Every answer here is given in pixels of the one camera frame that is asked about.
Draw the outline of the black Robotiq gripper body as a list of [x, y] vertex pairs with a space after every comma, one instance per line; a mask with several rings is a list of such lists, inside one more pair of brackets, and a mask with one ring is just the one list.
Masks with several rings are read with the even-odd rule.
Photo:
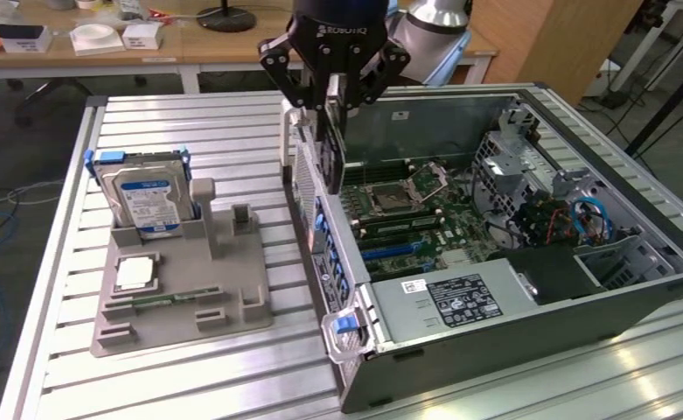
[[350, 56], [370, 60], [389, 40], [387, 12], [387, 1], [295, 1], [290, 45], [306, 67], [315, 71], [327, 59], [330, 71], [346, 73]]

